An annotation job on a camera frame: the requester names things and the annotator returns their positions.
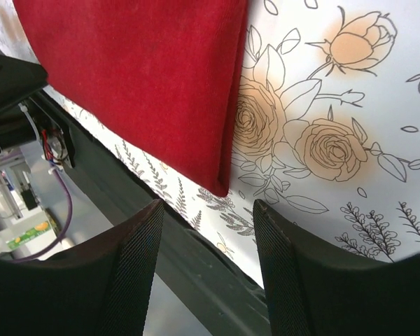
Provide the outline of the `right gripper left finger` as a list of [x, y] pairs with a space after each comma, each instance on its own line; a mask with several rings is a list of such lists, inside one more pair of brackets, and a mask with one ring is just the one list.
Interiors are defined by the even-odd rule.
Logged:
[[0, 259], [0, 335], [141, 335], [163, 218], [157, 199], [47, 260]]

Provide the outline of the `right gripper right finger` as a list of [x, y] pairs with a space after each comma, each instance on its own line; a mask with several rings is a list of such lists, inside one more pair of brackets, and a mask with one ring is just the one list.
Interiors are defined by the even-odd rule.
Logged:
[[420, 253], [395, 263], [352, 254], [260, 199], [253, 224], [274, 335], [420, 335]]

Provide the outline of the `red t shirt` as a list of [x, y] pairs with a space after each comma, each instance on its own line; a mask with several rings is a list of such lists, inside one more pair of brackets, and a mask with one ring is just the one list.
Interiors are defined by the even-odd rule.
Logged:
[[219, 197], [246, 1], [15, 1], [49, 84], [120, 138]]

